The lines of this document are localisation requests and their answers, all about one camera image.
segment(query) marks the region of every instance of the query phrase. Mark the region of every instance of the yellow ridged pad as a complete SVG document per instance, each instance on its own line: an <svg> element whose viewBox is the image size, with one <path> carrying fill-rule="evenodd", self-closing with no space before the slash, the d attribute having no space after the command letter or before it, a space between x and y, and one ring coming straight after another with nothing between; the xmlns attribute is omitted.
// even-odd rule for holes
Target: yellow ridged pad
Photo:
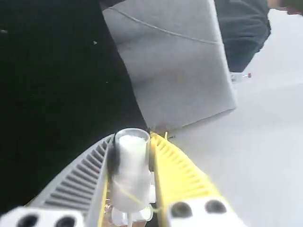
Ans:
<svg viewBox="0 0 303 227"><path fill-rule="evenodd" d="M167 206L182 200L205 196L221 197L216 187L178 147L163 137L151 134L154 152L157 206L161 208L161 226L166 226Z"/></svg>

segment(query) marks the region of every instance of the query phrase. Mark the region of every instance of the screw hole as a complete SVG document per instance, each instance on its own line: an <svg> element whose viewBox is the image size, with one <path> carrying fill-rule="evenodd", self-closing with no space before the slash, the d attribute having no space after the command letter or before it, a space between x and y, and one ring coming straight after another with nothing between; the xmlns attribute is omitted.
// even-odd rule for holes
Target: screw hole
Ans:
<svg viewBox="0 0 303 227"><path fill-rule="evenodd" d="M171 214L174 218L188 218L192 216L191 208L187 203L177 202L171 207Z"/></svg>
<svg viewBox="0 0 303 227"><path fill-rule="evenodd" d="M56 227L74 227L74 226L75 226L75 219L73 217L63 217L56 224Z"/></svg>
<svg viewBox="0 0 303 227"><path fill-rule="evenodd" d="M17 227L34 227L38 221L36 214L29 214L19 220Z"/></svg>
<svg viewBox="0 0 303 227"><path fill-rule="evenodd" d="M210 200L205 205L205 209L208 213L214 213L214 214L223 214L226 213L226 207L225 205L218 201L218 200Z"/></svg>

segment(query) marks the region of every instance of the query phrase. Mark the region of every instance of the gray cushion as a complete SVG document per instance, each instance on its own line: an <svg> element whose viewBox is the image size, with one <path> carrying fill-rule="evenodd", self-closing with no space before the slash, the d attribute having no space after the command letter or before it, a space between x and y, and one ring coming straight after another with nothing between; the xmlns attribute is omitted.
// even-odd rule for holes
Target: gray cushion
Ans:
<svg viewBox="0 0 303 227"><path fill-rule="evenodd" d="M126 0L104 15L150 127L235 108L212 0Z"/></svg>

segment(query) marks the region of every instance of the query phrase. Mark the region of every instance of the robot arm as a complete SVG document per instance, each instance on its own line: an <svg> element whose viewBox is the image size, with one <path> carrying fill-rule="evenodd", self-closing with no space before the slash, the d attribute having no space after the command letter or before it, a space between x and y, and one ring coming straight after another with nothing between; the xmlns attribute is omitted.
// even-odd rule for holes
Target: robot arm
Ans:
<svg viewBox="0 0 303 227"><path fill-rule="evenodd" d="M62 170L26 207L3 215L0 227L102 227L107 199L107 159L114 136L97 142ZM152 133L160 227L245 227L194 163Z"/></svg>

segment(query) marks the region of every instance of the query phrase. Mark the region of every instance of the dark clothing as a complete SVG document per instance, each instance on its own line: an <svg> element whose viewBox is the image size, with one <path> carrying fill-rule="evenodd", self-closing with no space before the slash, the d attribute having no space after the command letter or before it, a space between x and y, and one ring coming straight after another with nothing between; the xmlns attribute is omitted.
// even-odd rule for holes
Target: dark clothing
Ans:
<svg viewBox="0 0 303 227"><path fill-rule="evenodd" d="M1 0L0 85L0 212L104 136L146 128L97 0Z"/></svg>
<svg viewBox="0 0 303 227"><path fill-rule="evenodd" d="M231 72L242 72L270 35L267 0L215 0Z"/></svg>

